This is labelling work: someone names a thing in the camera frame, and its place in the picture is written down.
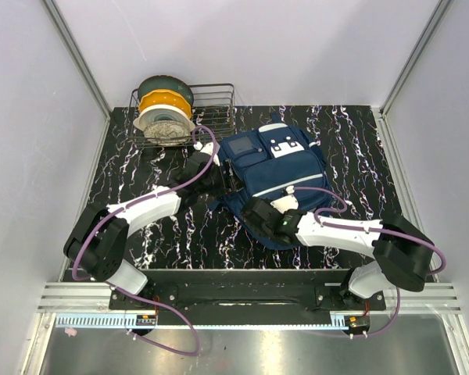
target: reflective surface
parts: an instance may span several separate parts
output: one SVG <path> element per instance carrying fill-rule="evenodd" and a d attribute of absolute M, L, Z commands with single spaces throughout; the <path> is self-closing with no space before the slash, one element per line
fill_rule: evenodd
<path fill-rule="evenodd" d="M 374 329 L 387 318 L 376 318 Z M 202 354 L 182 357 L 132 341 L 124 331 L 54 329 L 42 374 L 457 374 L 442 323 L 402 316 L 390 331 L 367 340 L 298 331 L 200 331 Z M 192 349 L 186 330 L 149 334 L 166 345 Z"/>

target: green plate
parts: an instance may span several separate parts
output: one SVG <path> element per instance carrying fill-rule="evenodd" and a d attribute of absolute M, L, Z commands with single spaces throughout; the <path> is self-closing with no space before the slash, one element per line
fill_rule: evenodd
<path fill-rule="evenodd" d="M 186 100 L 186 102 L 189 103 L 189 105 L 193 106 L 193 92 L 191 91 L 191 88 L 189 88 L 189 86 L 182 80 L 166 75 L 153 76 L 144 80 L 139 85 L 138 89 L 139 102 L 143 96 L 158 89 L 177 92 Z"/>

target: blue backpack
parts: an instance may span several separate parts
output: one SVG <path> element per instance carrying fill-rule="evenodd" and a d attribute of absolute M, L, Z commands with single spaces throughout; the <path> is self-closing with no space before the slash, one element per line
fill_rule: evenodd
<path fill-rule="evenodd" d="M 243 224 L 242 209 L 252 197 L 270 201 L 285 196 L 287 186 L 310 186 L 330 190 L 323 152 L 304 130 L 277 123 L 227 137 L 220 142 L 221 164 L 231 161 L 232 169 L 245 187 L 219 198 L 217 205 L 226 207 Z M 299 209 L 304 211 L 330 207 L 332 197 L 321 191 L 296 191 Z M 280 245 L 245 229 L 261 244 L 272 250 L 295 246 Z"/>

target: black wire rack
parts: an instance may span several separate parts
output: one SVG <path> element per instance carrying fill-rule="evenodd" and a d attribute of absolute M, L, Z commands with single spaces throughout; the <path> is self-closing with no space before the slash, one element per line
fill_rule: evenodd
<path fill-rule="evenodd" d="M 217 140 L 229 137 L 235 133 L 235 86 L 232 84 L 193 84 L 189 86 L 193 92 L 192 121 L 195 125 L 208 127 Z M 138 89 L 132 91 L 131 101 L 127 110 L 125 126 L 128 141 L 138 148 L 184 147 L 193 145 L 191 136 L 169 137 L 161 145 L 163 139 L 145 137 L 144 133 L 134 127 L 134 120 L 139 116 Z M 201 142 L 209 141 L 207 133 L 196 137 Z"/>

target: yellow plate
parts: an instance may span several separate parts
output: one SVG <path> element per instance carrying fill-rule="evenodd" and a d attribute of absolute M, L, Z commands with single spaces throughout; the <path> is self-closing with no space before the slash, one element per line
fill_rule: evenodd
<path fill-rule="evenodd" d="M 184 99 L 175 91 L 165 89 L 153 90 L 144 95 L 141 99 L 141 102 L 139 103 L 139 112 L 144 111 L 151 105 L 158 104 L 172 105 L 176 108 L 179 108 L 190 119 L 193 116 L 191 106 L 188 102 L 186 102 L 186 99 Z"/>

